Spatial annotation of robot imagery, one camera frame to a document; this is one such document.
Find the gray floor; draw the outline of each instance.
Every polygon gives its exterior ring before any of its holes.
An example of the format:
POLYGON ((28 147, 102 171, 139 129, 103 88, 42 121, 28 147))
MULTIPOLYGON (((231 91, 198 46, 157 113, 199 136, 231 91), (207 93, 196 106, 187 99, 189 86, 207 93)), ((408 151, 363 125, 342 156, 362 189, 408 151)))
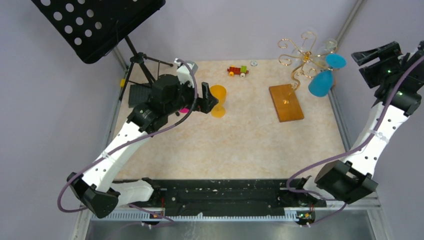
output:
MULTIPOLYGON (((317 217, 328 212, 317 212, 317 217)), ((92 221, 86 240, 374 240, 366 211, 345 210, 311 228, 293 222, 179 222, 149 230, 140 225, 116 232, 125 221, 92 221)))

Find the cable tie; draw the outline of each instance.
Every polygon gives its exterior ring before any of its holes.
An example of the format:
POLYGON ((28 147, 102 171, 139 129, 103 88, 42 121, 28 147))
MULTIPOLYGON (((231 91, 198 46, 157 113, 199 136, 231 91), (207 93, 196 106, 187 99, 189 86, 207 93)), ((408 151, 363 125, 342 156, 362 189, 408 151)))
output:
POLYGON ((389 144, 389 139, 384 136, 384 134, 381 131, 375 131, 375 130, 368 130, 368 132, 370 134, 374 134, 378 139, 386 142, 387 144, 389 144))

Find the wooden board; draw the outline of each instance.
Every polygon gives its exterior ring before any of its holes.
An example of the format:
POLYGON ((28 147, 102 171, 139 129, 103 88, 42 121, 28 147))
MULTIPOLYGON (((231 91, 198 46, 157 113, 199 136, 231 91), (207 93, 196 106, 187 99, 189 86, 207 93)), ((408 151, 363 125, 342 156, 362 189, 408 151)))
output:
POLYGON ((270 86, 269 92, 280 123, 305 118, 291 84, 270 86))

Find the gold candelabra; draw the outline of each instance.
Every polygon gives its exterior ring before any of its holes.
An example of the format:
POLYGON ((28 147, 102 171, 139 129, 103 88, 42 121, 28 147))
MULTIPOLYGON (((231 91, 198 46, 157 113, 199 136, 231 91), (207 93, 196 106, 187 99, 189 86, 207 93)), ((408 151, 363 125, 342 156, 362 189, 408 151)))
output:
POLYGON ((278 42, 278 47, 280 47, 281 49, 286 49, 289 44, 288 42, 290 42, 294 48, 296 49, 296 51, 298 52, 299 56, 294 56, 294 55, 288 55, 288 54, 281 54, 278 58, 278 61, 284 65, 284 66, 290 66, 293 62, 290 58, 293 59, 300 59, 302 62, 300 63, 299 66, 297 66, 292 72, 291 72, 291 79, 293 81, 295 81, 294 83, 292 83, 291 87, 293 88, 293 91, 297 90, 299 88, 299 86, 301 85, 301 81, 299 79, 297 79, 295 76, 300 77, 300 76, 305 76, 307 78, 314 78, 317 74, 318 71, 316 68, 311 67, 309 70, 307 70, 307 72, 304 71, 304 66, 307 63, 312 63, 313 65, 317 66, 318 69, 320 70, 329 70, 329 71, 333 71, 332 68, 325 66, 326 64, 322 64, 322 62, 319 61, 319 59, 321 59, 322 57, 332 54, 334 52, 336 52, 337 47, 334 47, 333 50, 323 53, 323 54, 313 54, 312 53, 312 48, 315 45, 315 42, 317 41, 317 35, 315 33, 313 33, 312 31, 305 31, 303 32, 300 37, 303 39, 303 44, 305 43, 306 40, 310 39, 310 37, 313 36, 313 43, 310 46, 309 50, 304 50, 302 47, 299 48, 291 39, 288 38, 283 38, 278 42))

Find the yellow object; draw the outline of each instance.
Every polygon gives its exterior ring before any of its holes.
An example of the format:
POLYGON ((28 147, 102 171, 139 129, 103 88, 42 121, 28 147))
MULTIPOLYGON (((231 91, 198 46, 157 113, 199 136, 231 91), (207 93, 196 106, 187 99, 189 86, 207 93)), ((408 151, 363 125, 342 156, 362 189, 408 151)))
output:
POLYGON ((124 85, 125 85, 125 78, 122 78, 121 80, 120 80, 120 87, 121 88, 123 88, 124 87, 124 85))
POLYGON ((227 97, 227 90, 221 85, 214 85, 210 87, 210 93, 218 99, 218 104, 213 107, 210 114, 215 118, 222 118, 226 113, 223 105, 227 97))

